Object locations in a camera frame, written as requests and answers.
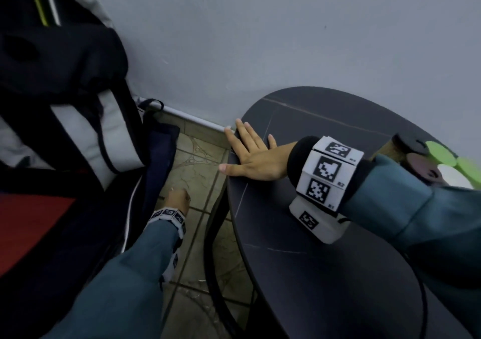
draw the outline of dark marble surface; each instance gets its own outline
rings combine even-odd
[[[370,156],[396,132],[434,140],[399,115],[352,94],[294,87],[269,94],[243,117],[267,142],[328,135]],[[232,152],[229,163],[238,163]],[[288,179],[229,178],[232,221],[259,294],[291,338],[417,338],[422,304],[412,269],[384,240],[351,224],[333,245],[316,240],[289,213]],[[470,337],[429,292],[428,335]]]

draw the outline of black cuff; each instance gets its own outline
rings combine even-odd
[[[289,154],[289,159],[287,161],[287,176],[294,187],[297,186],[299,178],[301,178],[302,168],[307,157],[309,157],[312,147],[319,141],[319,139],[320,138],[317,136],[306,136],[298,141]],[[349,182],[346,192],[342,197],[338,210],[340,210],[341,206],[346,203],[354,193],[356,193],[373,168],[374,163],[371,163],[369,160],[361,160],[359,162],[356,171],[351,178],[351,182]]]

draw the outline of white wall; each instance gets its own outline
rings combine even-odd
[[[144,97],[221,125],[274,90],[336,88],[481,161],[481,0],[100,0]]]

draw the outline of finger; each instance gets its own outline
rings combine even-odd
[[[219,171],[231,177],[245,177],[246,168],[240,164],[220,164]]]
[[[256,142],[252,139],[252,136],[250,136],[247,130],[245,129],[245,126],[242,123],[241,119],[236,120],[236,126],[237,126],[237,131],[240,135],[240,138],[242,139],[247,150],[249,150],[249,152],[251,153],[253,151],[259,150],[259,148],[256,145]]]
[[[229,141],[230,146],[232,147],[232,149],[234,149],[234,152],[237,154],[237,156],[240,159],[240,162],[242,163],[249,155],[249,152],[245,148],[242,141],[236,138],[236,135],[234,135],[234,133],[230,128],[226,127],[224,129],[224,133],[225,133],[225,136],[227,137],[227,140]]]
[[[274,139],[274,137],[272,136],[272,134],[269,134],[268,141],[269,141],[269,149],[277,148],[277,142]]]
[[[254,130],[254,128],[252,128],[250,123],[244,123],[244,126],[247,132],[249,133],[249,135],[252,137],[252,140],[257,145],[257,147],[261,150],[267,150],[268,147],[266,147],[266,144],[264,144],[264,141],[261,139],[261,137],[257,135],[256,131]]]

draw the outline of dark circular cap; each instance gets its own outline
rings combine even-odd
[[[447,184],[436,164],[422,155],[416,153],[407,154],[405,166],[408,171],[425,183]]]
[[[397,133],[393,136],[393,143],[404,154],[417,153],[421,155],[428,155],[429,149],[424,140],[418,138],[416,135]]]

